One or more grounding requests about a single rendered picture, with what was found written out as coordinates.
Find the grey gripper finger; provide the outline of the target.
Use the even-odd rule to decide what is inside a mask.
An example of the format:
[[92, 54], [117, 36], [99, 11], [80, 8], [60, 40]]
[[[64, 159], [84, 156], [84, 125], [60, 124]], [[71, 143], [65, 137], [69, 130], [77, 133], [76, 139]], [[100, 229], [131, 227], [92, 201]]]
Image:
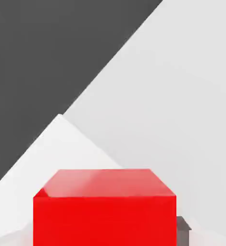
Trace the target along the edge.
[[176, 246], [189, 246], [190, 226], [182, 216], [176, 217]]

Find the small red cube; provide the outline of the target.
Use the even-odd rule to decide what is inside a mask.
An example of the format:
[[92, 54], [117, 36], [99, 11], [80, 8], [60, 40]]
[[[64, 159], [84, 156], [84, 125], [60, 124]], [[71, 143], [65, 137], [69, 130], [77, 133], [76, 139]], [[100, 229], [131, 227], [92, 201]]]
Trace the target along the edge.
[[149, 169], [59, 170], [33, 198], [33, 246], [176, 246], [176, 195]]

